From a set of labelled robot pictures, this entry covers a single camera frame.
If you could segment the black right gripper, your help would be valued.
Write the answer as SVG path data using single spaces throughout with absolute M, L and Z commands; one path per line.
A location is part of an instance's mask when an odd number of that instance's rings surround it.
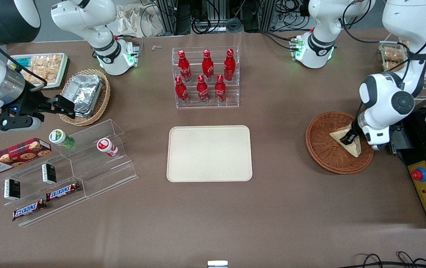
M 49 99 L 43 95 L 41 90 L 35 92 L 24 90 L 21 96 L 12 102 L 12 115 L 14 117 L 31 113 L 51 113 L 63 114 L 75 119 L 75 113 L 66 109 L 74 109 L 74 103 L 61 95 L 55 95 Z

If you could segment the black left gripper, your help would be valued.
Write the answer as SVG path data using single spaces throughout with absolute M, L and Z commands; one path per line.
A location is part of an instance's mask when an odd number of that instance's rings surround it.
M 361 126 L 359 125 L 359 118 L 355 118 L 352 124 L 352 131 L 349 131 L 349 135 L 345 135 L 340 139 L 340 142 L 347 146 L 354 142 L 356 137 L 365 137 Z

